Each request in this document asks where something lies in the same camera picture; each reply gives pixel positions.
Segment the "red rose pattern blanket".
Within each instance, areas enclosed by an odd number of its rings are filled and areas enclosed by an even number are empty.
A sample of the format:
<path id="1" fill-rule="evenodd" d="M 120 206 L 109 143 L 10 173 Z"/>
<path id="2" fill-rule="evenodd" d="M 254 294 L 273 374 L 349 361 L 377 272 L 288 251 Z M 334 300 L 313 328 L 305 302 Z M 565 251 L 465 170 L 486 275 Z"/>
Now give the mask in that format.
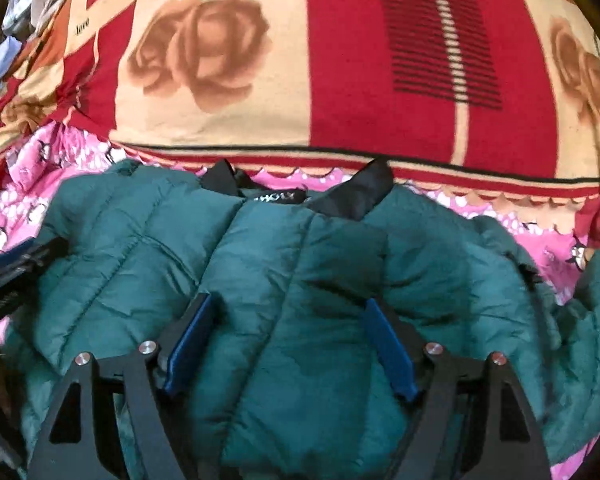
<path id="1" fill-rule="evenodd" d="M 163 165 L 354 169 L 485 200 L 600 196 L 600 38 L 577 0 L 65 0 L 9 67 L 48 122 Z"/>

